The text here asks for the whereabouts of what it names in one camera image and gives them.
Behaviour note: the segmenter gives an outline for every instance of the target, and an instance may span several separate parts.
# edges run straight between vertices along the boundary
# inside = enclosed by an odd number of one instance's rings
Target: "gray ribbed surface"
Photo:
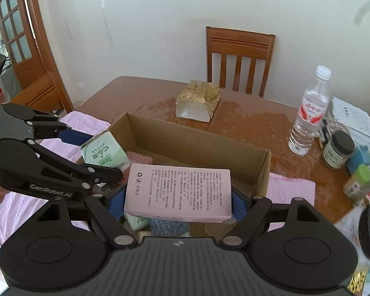
[[[5,296],[38,296],[18,289]],[[211,238],[150,238],[131,250],[117,251],[91,281],[55,296],[294,295],[267,284],[241,253],[217,247]],[[346,290],[326,295],[348,296]]]

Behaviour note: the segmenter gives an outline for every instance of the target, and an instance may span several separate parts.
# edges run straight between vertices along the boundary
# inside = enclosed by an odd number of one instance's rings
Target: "brown tabletop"
[[[324,165],[317,141],[304,157],[288,148],[296,108],[221,89],[221,101],[210,123],[176,118],[175,99],[185,86],[168,80],[118,77],[77,110],[110,123],[124,112],[135,112],[270,149],[271,172],[316,183],[315,207],[328,220],[336,222],[351,209],[342,191],[349,174]]]

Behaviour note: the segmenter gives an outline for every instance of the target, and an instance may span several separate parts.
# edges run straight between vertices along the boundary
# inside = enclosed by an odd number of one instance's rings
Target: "white wall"
[[[39,1],[72,101],[121,75],[205,80],[209,25],[276,35],[266,98],[298,106],[321,64],[332,93],[370,113],[370,11],[354,23],[370,0]]]

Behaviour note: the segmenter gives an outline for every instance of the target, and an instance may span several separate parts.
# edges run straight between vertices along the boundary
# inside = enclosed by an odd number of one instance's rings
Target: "pink cloth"
[[[315,183],[306,179],[292,179],[270,173],[266,197],[276,204],[290,204],[292,198],[302,197],[315,203]],[[284,222],[270,224],[269,230],[280,228]]]
[[[98,120],[90,115],[72,111],[61,122],[71,128],[84,133],[96,135],[107,129],[108,122]],[[60,139],[45,139],[41,145],[56,154],[76,162],[81,157],[78,146],[65,144]],[[29,197],[18,193],[9,193],[0,205],[0,245],[2,245],[29,217],[40,209],[47,201],[35,197]],[[87,229],[83,221],[74,221],[73,225]]]

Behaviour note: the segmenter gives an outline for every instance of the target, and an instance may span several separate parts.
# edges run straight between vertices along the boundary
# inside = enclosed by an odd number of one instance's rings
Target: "cardboard box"
[[[109,131],[125,151],[150,156],[156,165],[229,169],[234,187],[250,197],[266,195],[269,150],[134,113],[123,114]],[[191,234],[206,236],[198,227]]]

